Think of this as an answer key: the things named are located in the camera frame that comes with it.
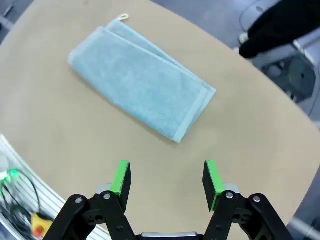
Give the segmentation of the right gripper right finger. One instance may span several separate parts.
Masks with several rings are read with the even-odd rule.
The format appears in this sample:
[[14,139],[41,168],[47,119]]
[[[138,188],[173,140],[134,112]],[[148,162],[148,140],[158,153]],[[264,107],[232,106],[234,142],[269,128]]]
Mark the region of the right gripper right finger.
[[284,222],[267,197],[255,193],[248,198],[227,190],[213,160],[204,162],[202,183],[213,213],[204,240],[226,240],[232,224],[238,224],[250,240],[291,240]]

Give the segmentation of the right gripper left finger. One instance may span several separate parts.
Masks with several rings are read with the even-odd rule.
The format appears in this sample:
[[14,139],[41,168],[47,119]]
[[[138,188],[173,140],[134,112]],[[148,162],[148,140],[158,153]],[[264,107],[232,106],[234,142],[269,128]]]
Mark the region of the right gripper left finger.
[[105,224],[113,240],[135,240],[125,216],[131,187],[131,165],[121,160],[111,187],[90,199],[70,196],[45,235],[46,240],[86,240],[99,224]]

